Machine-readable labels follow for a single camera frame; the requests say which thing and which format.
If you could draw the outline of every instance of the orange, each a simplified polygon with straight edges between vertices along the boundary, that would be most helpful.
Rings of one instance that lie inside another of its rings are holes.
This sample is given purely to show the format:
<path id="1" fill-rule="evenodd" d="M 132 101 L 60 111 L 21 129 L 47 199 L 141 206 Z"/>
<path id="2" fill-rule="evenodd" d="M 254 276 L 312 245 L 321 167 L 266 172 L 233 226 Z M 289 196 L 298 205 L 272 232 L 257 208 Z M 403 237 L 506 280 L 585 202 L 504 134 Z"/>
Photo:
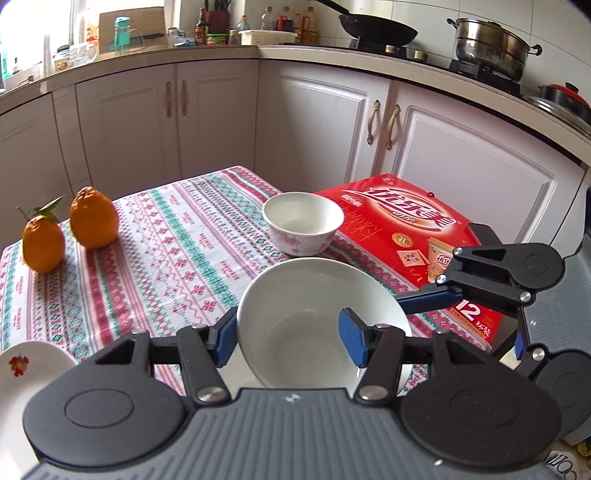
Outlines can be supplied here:
<path id="1" fill-rule="evenodd" d="M 48 273 L 64 258 L 66 241 L 60 227 L 46 216 L 29 220 L 22 231 L 22 256 L 37 273 Z"/>
<path id="2" fill-rule="evenodd" d="M 88 250 L 106 247 L 118 237 L 119 216 L 111 201 L 93 187 L 84 187 L 70 206 L 70 228 Z"/>

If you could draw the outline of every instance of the white cabinet door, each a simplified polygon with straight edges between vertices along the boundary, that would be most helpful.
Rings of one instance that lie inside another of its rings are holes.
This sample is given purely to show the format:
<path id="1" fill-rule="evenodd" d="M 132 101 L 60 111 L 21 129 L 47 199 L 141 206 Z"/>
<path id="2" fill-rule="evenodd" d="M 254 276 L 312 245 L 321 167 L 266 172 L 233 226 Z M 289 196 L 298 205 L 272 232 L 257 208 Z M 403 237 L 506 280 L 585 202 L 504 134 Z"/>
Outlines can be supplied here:
<path id="1" fill-rule="evenodd" d="M 396 104 L 382 173 L 433 192 L 505 243 L 552 241 L 582 168 L 507 121 L 439 93 L 396 82 L 389 110 Z"/>
<path id="2" fill-rule="evenodd" d="M 175 65 L 76 85 L 93 185 L 111 199 L 180 179 Z"/>
<path id="3" fill-rule="evenodd" d="M 55 210 L 69 216 L 72 191 L 61 157 L 51 95 L 0 116 L 0 251 L 21 238 L 27 221 L 17 210 L 42 207 L 66 195 Z"/>
<path id="4" fill-rule="evenodd" d="M 258 60 L 181 63 L 177 70 L 181 171 L 254 169 Z"/>
<path id="5" fill-rule="evenodd" d="M 255 171 L 283 191 L 315 192 L 369 177 L 391 80 L 333 67 L 264 60 Z M 368 120 L 375 112 L 368 143 Z"/>

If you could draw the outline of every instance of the wok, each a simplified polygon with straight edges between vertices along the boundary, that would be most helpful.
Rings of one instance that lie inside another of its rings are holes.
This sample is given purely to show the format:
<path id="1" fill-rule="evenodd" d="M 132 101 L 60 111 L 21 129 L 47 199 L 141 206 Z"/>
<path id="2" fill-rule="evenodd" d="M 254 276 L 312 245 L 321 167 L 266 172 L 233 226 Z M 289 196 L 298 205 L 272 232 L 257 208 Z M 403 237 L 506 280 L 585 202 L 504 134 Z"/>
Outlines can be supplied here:
<path id="1" fill-rule="evenodd" d="M 403 47 L 412 42 L 417 36 L 414 28 L 387 18 L 374 17 L 373 15 L 352 14 L 345 7 L 333 0 L 317 0 L 321 4 L 340 13 L 340 24 L 345 31 L 355 38 L 365 41 Z"/>

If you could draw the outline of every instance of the tablecloth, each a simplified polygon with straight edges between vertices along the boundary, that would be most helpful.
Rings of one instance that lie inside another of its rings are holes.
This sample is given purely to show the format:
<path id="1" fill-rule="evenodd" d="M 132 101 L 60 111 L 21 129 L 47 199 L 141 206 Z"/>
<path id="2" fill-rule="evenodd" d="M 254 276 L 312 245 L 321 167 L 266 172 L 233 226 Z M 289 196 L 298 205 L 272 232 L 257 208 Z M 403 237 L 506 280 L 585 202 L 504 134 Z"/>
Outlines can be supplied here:
<path id="1" fill-rule="evenodd" d="M 119 239 L 86 251 L 61 224 L 66 253 L 47 275 L 31 271 L 21 242 L 0 258 L 0 351 L 46 340 L 85 359 L 132 329 L 173 335 L 193 323 L 212 325 L 238 305 L 249 282 L 287 259 L 267 236 L 262 204 L 278 190 L 243 167 L 231 167 L 114 201 Z M 323 256 L 347 262 L 395 292 L 414 287 L 375 257 L 337 235 Z M 409 316 L 415 336 L 437 327 L 473 343 L 445 312 Z M 157 378 L 184 391 L 178 367 Z M 416 365 L 405 391 L 426 377 Z"/>

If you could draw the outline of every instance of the countertop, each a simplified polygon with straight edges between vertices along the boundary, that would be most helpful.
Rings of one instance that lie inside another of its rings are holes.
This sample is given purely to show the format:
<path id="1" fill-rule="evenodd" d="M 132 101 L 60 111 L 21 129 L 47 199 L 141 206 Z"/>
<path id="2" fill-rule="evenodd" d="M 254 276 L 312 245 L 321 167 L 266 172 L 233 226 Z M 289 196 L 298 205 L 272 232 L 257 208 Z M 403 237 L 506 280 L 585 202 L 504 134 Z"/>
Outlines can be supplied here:
<path id="1" fill-rule="evenodd" d="M 423 85 L 467 100 L 538 132 L 565 152 L 591 166 L 591 141 L 547 113 L 508 93 L 437 67 L 371 53 L 322 47 L 152 47 L 124 57 L 106 54 L 91 64 L 59 72 L 4 93 L 0 96 L 0 115 L 46 93 L 104 75 L 168 63 L 221 59 L 302 61 L 355 69 Z"/>

